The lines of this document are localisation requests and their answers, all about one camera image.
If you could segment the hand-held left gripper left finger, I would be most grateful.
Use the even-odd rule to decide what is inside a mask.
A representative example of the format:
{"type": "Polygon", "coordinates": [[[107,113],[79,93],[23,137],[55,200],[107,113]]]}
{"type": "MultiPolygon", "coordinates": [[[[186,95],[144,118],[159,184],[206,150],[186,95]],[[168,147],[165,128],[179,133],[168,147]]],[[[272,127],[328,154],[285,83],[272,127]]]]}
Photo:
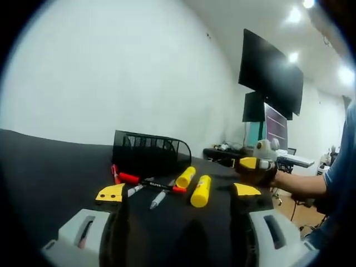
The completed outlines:
{"type": "Polygon", "coordinates": [[[130,231],[125,184],[103,188],[91,209],[81,209],[42,253],[52,266],[126,266],[130,231]]]}

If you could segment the person's right hand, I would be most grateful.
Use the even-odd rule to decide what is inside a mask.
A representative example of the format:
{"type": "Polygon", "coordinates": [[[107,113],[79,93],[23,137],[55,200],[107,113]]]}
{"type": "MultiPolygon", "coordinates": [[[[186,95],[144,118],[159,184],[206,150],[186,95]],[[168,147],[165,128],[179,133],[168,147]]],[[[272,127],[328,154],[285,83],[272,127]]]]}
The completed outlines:
{"type": "Polygon", "coordinates": [[[236,172],[240,175],[240,181],[243,184],[257,187],[271,187],[278,172],[276,167],[268,170],[264,169],[247,169],[240,165],[235,168],[236,172]]]}

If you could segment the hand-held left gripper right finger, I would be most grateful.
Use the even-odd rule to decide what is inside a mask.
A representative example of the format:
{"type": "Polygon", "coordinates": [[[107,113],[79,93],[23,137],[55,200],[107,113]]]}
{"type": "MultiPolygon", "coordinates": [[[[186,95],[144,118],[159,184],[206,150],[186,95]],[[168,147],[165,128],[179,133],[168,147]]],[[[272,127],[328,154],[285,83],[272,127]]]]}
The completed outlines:
{"type": "Polygon", "coordinates": [[[274,209],[269,190],[230,186],[233,266],[309,266],[318,251],[274,209]]]}

